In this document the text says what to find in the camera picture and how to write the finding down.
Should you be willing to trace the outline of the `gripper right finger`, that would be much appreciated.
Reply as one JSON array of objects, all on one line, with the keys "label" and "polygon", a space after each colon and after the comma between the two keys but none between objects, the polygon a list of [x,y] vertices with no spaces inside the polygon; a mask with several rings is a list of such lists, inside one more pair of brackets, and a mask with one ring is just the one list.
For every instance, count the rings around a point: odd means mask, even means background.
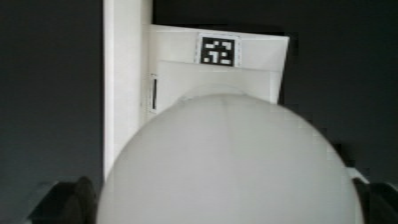
[{"label": "gripper right finger", "polygon": [[364,224],[398,224],[398,187],[387,182],[366,183],[358,178],[351,182]]}]

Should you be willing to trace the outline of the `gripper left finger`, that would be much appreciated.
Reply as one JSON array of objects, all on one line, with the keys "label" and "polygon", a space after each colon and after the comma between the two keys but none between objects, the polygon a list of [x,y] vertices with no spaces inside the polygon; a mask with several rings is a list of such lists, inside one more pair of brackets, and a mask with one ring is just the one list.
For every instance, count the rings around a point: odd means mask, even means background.
[{"label": "gripper left finger", "polygon": [[90,179],[39,184],[16,224],[95,224],[97,197]]}]

